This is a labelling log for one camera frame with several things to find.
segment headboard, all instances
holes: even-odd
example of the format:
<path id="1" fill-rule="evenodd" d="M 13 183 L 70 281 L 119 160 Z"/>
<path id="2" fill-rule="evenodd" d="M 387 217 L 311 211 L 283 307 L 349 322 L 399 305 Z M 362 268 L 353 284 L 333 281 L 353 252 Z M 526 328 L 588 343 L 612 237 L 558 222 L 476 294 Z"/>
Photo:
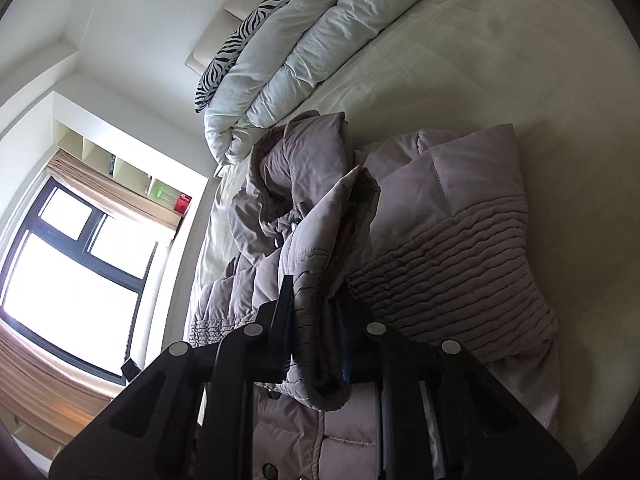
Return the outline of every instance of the headboard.
<path id="1" fill-rule="evenodd" d="M 201 75 L 226 39 L 263 0 L 226 0 L 193 48 L 185 65 Z"/>

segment beige bed sheet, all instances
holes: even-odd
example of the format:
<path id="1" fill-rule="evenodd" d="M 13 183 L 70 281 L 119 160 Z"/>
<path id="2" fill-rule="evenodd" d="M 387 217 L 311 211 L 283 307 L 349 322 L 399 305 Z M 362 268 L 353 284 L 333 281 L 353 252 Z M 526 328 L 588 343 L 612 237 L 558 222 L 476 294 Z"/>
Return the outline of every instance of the beige bed sheet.
<path id="1" fill-rule="evenodd" d="M 529 258 L 560 321 L 558 438 L 584 468 L 640 387 L 640 50 L 610 0 L 421 0 L 308 109 L 346 111 L 356 144 L 514 124 Z M 245 174 L 223 178 L 201 280 L 235 253 Z"/>

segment mattress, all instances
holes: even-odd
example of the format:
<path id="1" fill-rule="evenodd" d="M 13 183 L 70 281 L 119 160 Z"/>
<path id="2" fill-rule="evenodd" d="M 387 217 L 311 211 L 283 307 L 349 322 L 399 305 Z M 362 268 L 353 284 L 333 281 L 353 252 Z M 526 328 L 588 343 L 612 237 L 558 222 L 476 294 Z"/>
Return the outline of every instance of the mattress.
<path id="1" fill-rule="evenodd" d="M 557 437 L 583 469 L 640 387 L 640 50 L 610 0 L 421 0 L 296 111 L 343 110 L 356 144 L 513 123 L 528 257 L 558 312 Z M 237 251 L 225 169 L 193 299 Z"/>

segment beige curtain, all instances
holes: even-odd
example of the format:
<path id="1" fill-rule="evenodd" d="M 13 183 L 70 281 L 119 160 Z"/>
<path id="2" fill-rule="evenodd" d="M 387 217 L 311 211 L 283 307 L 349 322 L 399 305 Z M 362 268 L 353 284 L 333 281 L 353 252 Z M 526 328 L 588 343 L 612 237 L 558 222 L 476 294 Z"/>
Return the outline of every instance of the beige curtain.
<path id="1" fill-rule="evenodd" d="M 60 444 L 68 444 L 121 389 L 51 356 L 0 320 L 0 403 Z"/>
<path id="2" fill-rule="evenodd" d="M 138 222 L 163 239 L 174 238 L 180 221 L 177 212 L 121 186 L 64 150 L 58 150 L 47 169 L 62 184 L 114 218 Z"/>

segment window frame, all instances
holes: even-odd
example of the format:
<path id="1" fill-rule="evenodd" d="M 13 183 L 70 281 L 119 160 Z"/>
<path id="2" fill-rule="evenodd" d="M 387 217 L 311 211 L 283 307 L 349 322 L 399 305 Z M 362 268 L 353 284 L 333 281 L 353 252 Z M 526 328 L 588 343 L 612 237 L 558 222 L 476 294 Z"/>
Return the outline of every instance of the window frame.
<path id="1" fill-rule="evenodd" d="M 44 210 L 47 203 L 58 189 L 71 195 L 73 198 L 90 207 L 92 210 L 84 224 L 84 227 L 82 228 L 80 235 L 78 236 L 78 240 L 73 240 L 71 237 L 60 232 L 55 227 L 51 226 L 42 218 L 40 218 L 41 212 Z M 145 273 L 142 278 L 133 276 L 132 274 L 129 274 L 124 270 L 108 264 L 97 256 L 93 256 L 90 251 L 95 239 L 100 232 L 102 225 L 104 224 L 104 221 L 106 220 L 106 218 L 108 218 L 108 216 L 109 215 L 107 215 L 107 213 L 102 211 L 100 208 L 97 208 L 96 206 L 84 200 L 82 197 L 76 195 L 76 193 L 71 191 L 63 184 L 60 184 L 55 178 L 49 177 L 44 186 L 38 192 L 36 199 L 28 209 L 27 214 L 24 216 L 24 219 L 20 224 L 20 227 L 18 227 L 18 230 L 15 232 L 14 238 L 11 242 L 11 245 L 9 246 L 9 250 L 7 251 L 4 262 L 2 263 L 2 268 L 0 269 L 0 318 L 4 320 L 4 322 L 9 326 L 11 326 L 16 332 L 25 336 L 31 342 L 40 346 L 50 354 L 61 358 L 72 366 L 75 366 L 76 368 L 84 370 L 85 372 L 91 373 L 102 379 L 124 385 L 126 384 L 126 380 L 123 375 L 116 375 L 108 370 L 104 370 L 103 368 L 93 365 L 69 352 L 66 352 L 59 346 L 50 343 L 31 329 L 29 329 L 26 325 L 23 325 L 18 320 L 7 314 L 4 310 L 3 303 L 4 297 L 6 295 L 6 290 L 10 282 L 9 278 L 11 276 L 15 263 L 20 258 L 20 254 L 22 252 L 22 248 L 24 247 L 27 236 L 29 234 L 35 234 L 45 243 L 49 244 L 51 247 L 64 254 L 65 256 L 73 259 L 83 267 L 96 272 L 100 276 L 106 278 L 107 280 L 110 280 L 113 283 L 116 283 L 117 285 L 127 288 L 128 290 L 132 290 L 138 295 L 138 299 L 136 301 L 136 305 L 131 317 L 131 323 L 129 326 L 129 335 L 127 338 L 127 347 L 123 363 L 124 361 L 129 359 L 133 333 L 136 326 L 136 318 L 140 309 L 140 301 L 142 300 L 142 295 L 145 289 L 146 280 L 148 278 L 149 269 L 151 268 L 156 250 L 158 249 L 158 243 L 156 242 L 151 252 L 151 256 L 149 257 L 149 261 L 146 265 Z"/>

